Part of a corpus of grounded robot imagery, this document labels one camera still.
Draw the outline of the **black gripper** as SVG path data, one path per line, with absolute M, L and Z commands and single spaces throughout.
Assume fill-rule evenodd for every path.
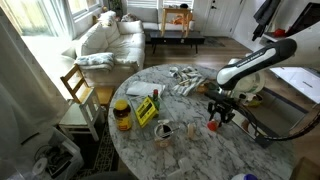
M 210 114 L 209 121 L 214 120 L 216 113 L 220 114 L 220 123 L 227 124 L 234 118 L 233 110 L 239 108 L 239 103 L 226 91 L 208 91 L 205 96 L 212 99 L 207 108 Z

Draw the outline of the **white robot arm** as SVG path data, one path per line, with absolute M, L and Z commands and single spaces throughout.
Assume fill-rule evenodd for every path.
M 220 115 L 221 123 L 230 122 L 239 108 L 238 101 L 252 99 L 262 90 L 265 77 L 261 71 L 280 64 L 292 57 L 297 50 L 293 39 L 283 39 L 259 49 L 243 59 L 231 59 L 229 63 L 217 72 L 218 90 L 205 93 L 214 101 L 209 109 L 211 116 Z

